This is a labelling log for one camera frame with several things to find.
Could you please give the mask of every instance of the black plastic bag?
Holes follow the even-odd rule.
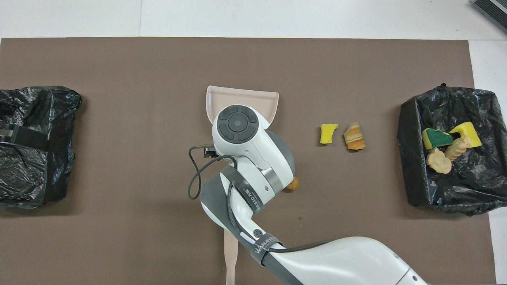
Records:
[[[34,208],[66,196],[82,99],[61,86],[0,90],[0,206]]]
[[[448,174],[429,168],[422,131],[448,132],[468,121],[482,146],[467,149]],[[415,96],[402,105],[397,137],[411,205],[467,216],[507,205],[507,130],[493,92],[442,84]]]

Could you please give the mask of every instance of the white floor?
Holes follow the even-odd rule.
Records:
[[[507,108],[507,33],[469,0],[1,0],[1,38],[276,37],[469,40],[476,88]],[[507,207],[489,214],[507,283]]]

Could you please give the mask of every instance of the brown round object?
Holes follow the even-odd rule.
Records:
[[[287,185],[286,189],[290,191],[299,189],[299,179],[297,177],[294,177],[294,180],[292,180],[292,182]]]

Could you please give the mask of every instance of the brown surface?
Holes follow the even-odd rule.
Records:
[[[208,85],[280,93],[270,129],[292,149],[301,188],[256,221],[286,246],[367,236],[427,282],[494,283],[487,215],[406,202],[400,105],[442,82],[473,87],[467,42],[3,39],[1,89],[63,85],[84,104],[68,196],[0,210],[0,283],[225,284],[223,232],[186,193],[187,150],[211,142]],[[355,121],[368,147],[352,153],[341,134]],[[340,124],[327,146],[322,123]],[[238,284],[280,283],[243,248],[236,268]]]

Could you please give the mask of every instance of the food piece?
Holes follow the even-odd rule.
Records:
[[[452,144],[452,137],[446,132],[435,129],[424,129],[422,131],[422,142],[424,148],[431,150],[441,146],[448,146]]]
[[[451,160],[438,148],[432,149],[426,158],[426,164],[438,173],[448,174],[451,171]]]
[[[333,141],[331,138],[333,137],[333,132],[338,128],[338,124],[322,124],[320,125],[320,143],[330,144]]]
[[[470,138],[464,135],[454,140],[451,146],[445,151],[445,157],[451,161],[455,160],[458,156],[466,151],[470,147]]]
[[[359,123],[352,123],[343,134],[343,137],[347,143],[347,148],[350,150],[363,150],[366,148],[363,134],[359,128]]]
[[[294,180],[292,180],[292,182],[289,183],[286,188],[291,191],[299,189],[299,179],[294,176]]]
[[[462,124],[457,125],[454,129],[452,129],[449,133],[459,133],[462,137],[467,135],[470,139],[470,147],[480,147],[482,146],[481,140],[475,131],[474,125],[472,122],[464,122]]]

